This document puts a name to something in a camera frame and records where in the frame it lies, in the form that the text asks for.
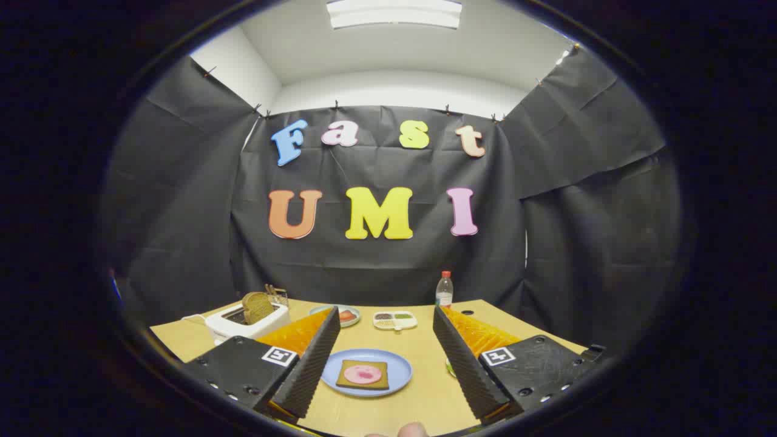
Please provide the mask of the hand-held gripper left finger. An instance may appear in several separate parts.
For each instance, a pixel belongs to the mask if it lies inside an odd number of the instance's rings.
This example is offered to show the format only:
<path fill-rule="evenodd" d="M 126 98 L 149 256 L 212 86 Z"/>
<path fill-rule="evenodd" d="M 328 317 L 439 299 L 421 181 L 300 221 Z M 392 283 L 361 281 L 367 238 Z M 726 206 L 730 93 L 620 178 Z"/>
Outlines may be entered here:
<path fill-rule="evenodd" d="M 234 336 L 183 369 L 214 395 L 295 422 L 307 415 L 340 331 L 339 310 L 329 307 L 258 340 Z"/>

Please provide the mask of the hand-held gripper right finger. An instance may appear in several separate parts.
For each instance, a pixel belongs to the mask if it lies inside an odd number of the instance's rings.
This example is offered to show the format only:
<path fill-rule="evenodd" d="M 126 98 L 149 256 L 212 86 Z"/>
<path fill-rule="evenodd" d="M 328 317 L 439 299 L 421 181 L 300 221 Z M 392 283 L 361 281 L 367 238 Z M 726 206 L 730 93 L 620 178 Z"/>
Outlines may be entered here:
<path fill-rule="evenodd" d="M 433 332 L 483 425 L 524 414 L 565 395 L 593 370 L 606 348 L 574 353 L 541 334 L 519 340 L 472 316 L 436 307 Z"/>

